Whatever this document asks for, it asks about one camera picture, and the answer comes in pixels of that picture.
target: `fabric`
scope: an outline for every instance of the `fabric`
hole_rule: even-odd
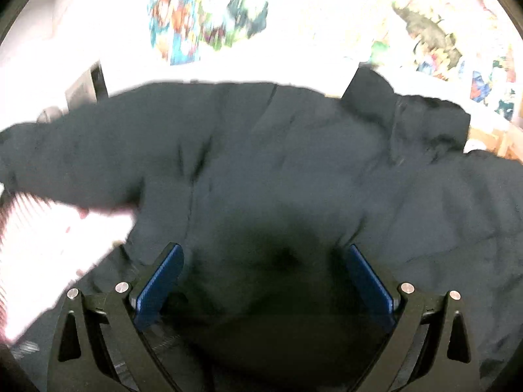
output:
[[[94,74],[87,72],[88,81],[92,82],[92,77]],[[81,85],[80,81],[80,91],[85,91]],[[80,106],[96,102],[82,93],[73,94]],[[52,122],[62,115],[58,107],[49,107],[41,112],[37,122]],[[107,256],[115,243],[124,242],[133,225],[133,208],[101,213],[43,200],[29,193],[3,193],[0,343],[16,342],[39,315],[57,304],[65,289]],[[24,349],[40,350],[38,344],[26,341],[12,351],[22,357],[26,353],[19,350]]]
[[[354,382],[380,338],[339,269],[354,243],[400,282],[461,293],[486,389],[522,338],[523,167],[463,154],[469,120],[368,68],[341,99],[150,84],[2,132],[0,181],[80,207],[138,201],[126,257],[91,285],[109,290],[129,261],[180,243],[164,321],[220,367],[299,390]]]

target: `screw head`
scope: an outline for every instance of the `screw head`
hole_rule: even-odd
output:
[[[69,299],[74,299],[77,296],[78,296],[78,289],[75,287],[67,292],[67,297]]]
[[[407,294],[411,294],[411,293],[414,292],[414,290],[416,290],[416,289],[415,289],[414,286],[411,285],[410,283],[403,283],[403,284],[401,285],[401,290],[403,290],[403,291],[404,291],[405,293],[407,293]]]
[[[461,294],[457,292],[456,290],[451,290],[449,293],[449,296],[454,299],[455,301],[459,301],[461,299]]]
[[[129,290],[129,283],[126,283],[126,282],[118,283],[114,287],[114,290],[116,290],[118,293],[125,293],[125,292],[127,292],[127,290]]]

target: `black jacket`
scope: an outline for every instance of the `black jacket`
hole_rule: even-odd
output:
[[[487,388],[521,340],[523,167],[463,154],[469,120],[367,68],[342,99],[158,83],[7,129],[0,182],[81,207],[139,202],[131,260],[185,251],[177,329],[298,388],[350,384],[376,351],[337,268],[355,243],[400,282],[461,293]]]

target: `black bracket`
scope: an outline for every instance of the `black bracket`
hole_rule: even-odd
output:
[[[384,316],[388,340],[353,392],[387,392],[402,368],[422,324],[428,332],[402,392],[476,392],[479,363],[459,293],[423,294],[398,284],[356,247],[344,255],[370,313]],[[113,367],[100,324],[109,324],[119,351],[140,392],[181,392],[163,369],[141,331],[154,321],[176,284],[184,259],[170,243],[155,264],[133,284],[120,283],[107,294],[68,292],[59,317],[49,362],[49,392],[128,391]]]

